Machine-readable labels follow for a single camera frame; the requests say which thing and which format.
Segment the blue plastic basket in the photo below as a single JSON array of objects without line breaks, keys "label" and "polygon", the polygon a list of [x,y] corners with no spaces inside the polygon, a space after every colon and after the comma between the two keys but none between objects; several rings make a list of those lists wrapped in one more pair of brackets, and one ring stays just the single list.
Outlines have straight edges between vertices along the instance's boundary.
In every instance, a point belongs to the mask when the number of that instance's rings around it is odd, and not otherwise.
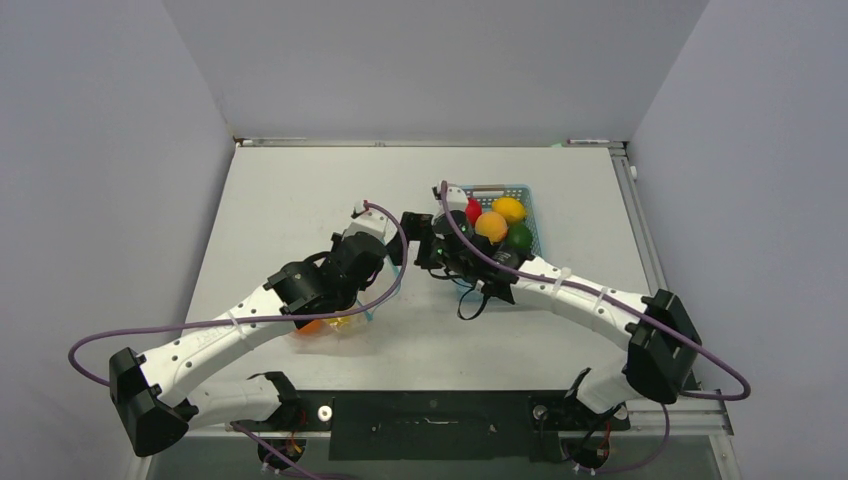
[{"label": "blue plastic basket", "polygon": [[[541,235],[536,221],[535,202],[532,195],[532,190],[528,185],[520,184],[497,184],[497,185],[458,185],[467,194],[468,198],[475,198],[482,206],[483,212],[492,211],[491,204],[494,200],[508,196],[519,200],[527,210],[526,219],[521,222],[526,224],[534,234],[534,244],[531,252],[533,255],[541,256],[543,247],[541,244]],[[483,253],[491,256],[495,251],[505,246],[504,240],[497,244],[491,244],[485,237],[480,237],[476,233],[472,235],[472,242]]]}]

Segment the red apple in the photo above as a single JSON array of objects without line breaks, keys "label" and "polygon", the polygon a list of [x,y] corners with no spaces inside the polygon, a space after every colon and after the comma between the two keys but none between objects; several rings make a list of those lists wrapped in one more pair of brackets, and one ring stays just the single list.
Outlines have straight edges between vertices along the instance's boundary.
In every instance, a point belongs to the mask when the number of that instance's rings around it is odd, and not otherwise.
[{"label": "red apple", "polygon": [[469,225],[474,228],[479,217],[482,215],[483,209],[481,204],[472,197],[467,199],[467,205],[465,207],[465,215]]}]

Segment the peach fruit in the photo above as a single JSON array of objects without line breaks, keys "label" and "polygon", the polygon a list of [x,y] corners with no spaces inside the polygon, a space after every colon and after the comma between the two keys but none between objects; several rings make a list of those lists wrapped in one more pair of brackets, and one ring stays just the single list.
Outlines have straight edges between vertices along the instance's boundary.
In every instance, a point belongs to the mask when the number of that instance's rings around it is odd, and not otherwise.
[{"label": "peach fruit", "polygon": [[502,242],[508,234],[509,224],[497,212],[483,212],[474,225],[475,233],[485,237],[491,244]]}]

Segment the green lime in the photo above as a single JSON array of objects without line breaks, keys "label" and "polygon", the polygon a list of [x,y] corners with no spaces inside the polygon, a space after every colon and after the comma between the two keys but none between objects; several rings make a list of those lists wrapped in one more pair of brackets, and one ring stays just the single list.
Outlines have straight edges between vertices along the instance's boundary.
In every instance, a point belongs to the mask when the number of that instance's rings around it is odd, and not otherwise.
[{"label": "green lime", "polygon": [[531,252],[534,244],[534,234],[524,223],[514,223],[509,226],[504,243],[516,250]]}]

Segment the yellow lemon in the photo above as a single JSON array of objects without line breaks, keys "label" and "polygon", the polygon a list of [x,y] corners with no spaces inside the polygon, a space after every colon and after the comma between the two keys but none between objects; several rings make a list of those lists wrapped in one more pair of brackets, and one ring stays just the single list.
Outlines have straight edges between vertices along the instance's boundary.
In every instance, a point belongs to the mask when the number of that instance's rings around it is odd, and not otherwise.
[{"label": "yellow lemon", "polygon": [[501,215],[508,225],[523,222],[527,217],[525,206],[516,198],[502,196],[494,200],[491,210]]}]

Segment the clear zip top bag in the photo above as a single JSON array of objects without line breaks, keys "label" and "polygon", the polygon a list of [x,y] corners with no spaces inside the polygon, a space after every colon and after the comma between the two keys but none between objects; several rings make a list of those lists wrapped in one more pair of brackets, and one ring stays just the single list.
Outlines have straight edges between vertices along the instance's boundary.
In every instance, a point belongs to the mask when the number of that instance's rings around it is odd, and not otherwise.
[{"label": "clear zip top bag", "polygon": [[[381,270],[370,277],[367,281],[366,289],[357,294],[357,298],[352,309],[375,302],[378,297],[380,297],[394,284],[399,273],[400,268],[398,266],[393,265],[390,260],[385,260],[384,266]],[[364,330],[365,327],[375,319],[379,308],[379,305],[375,305],[372,308],[366,309],[352,316],[340,316],[310,321],[304,326],[298,327],[293,334],[300,335],[302,337],[326,336],[330,334],[357,334]]]}]

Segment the orange yellow mango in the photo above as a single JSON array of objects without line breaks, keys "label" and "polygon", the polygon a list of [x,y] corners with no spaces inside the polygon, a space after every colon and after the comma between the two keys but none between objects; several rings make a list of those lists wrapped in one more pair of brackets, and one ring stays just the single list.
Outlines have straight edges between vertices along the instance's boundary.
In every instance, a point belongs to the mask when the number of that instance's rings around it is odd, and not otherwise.
[{"label": "orange yellow mango", "polygon": [[324,323],[334,331],[342,331],[351,326],[351,318],[349,316],[335,317],[326,319]]}]

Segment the orange fruit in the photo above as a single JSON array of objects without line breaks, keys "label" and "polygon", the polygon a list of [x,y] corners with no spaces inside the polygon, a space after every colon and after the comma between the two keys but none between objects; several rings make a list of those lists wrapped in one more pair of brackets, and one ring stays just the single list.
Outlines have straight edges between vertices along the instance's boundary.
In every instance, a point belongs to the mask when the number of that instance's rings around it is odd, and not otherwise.
[{"label": "orange fruit", "polygon": [[319,335],[324,331],[325,327],[326,324],[323,320],[313,320],[301,327],[298,327],[296,333],[304,336]]}]

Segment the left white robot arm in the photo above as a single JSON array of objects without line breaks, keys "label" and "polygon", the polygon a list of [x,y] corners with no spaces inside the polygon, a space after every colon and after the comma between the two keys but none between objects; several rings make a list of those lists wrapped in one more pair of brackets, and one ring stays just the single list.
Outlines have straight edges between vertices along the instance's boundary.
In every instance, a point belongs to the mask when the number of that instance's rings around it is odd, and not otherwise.
[{"label": "left white robot arm", "polygon": [[160,453],[198,427],[251,421],[274,430],[298,415],[297,391],[282,372],[235,383],[212,376],[256,348],[313,321],[356,316],[386,302],[397,282],[360,304],[387,258],[406,267],[403,232],[384,243],[378,232],[347,230],[328,251],[290,262],[220,317],[189,325],[169,343],[137,352],[124,348],[108,361],[108,387],[133,453]]}]

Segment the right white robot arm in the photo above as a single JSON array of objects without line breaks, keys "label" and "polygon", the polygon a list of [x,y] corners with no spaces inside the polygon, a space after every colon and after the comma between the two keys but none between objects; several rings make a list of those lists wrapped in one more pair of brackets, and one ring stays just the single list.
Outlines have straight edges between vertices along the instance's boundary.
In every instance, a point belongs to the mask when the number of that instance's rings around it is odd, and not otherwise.
[{"label": "right white robot arm", "polygon": [[594,284],[558,268],[510,237],[498,242],[471,231],[464,214],[406,212],[391,239],[394,264],[402,243],[416,242],[414,261],[423,270],[444,270],[483,295],[511,305],[548,311],[606,338],[621,354],[602,368],[586,369],[565,401],[567,419],[589,428],[611,408],[636,398],[673,404],[683,393],[701,339],[678,296],[659,289],[651,296]]}]

